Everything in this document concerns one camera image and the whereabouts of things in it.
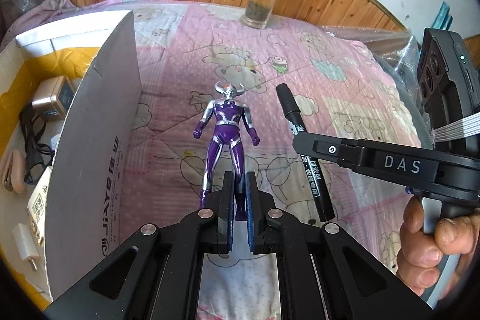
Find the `person right hand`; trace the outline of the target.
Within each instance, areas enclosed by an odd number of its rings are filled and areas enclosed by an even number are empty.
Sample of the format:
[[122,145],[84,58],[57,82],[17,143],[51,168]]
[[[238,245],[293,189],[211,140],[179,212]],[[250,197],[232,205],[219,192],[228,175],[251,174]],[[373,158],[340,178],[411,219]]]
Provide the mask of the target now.
[[413,196],[405,207],[400,227],[401,248],[397,255],[396,276],[418,296],[438,282],[439,263],[447,255],[460,255],[456,270],[443,290],[446,296],[462,278],[479,242],[479,210],[468,216],[443,218],[433,235],[422,232],[421,202]]

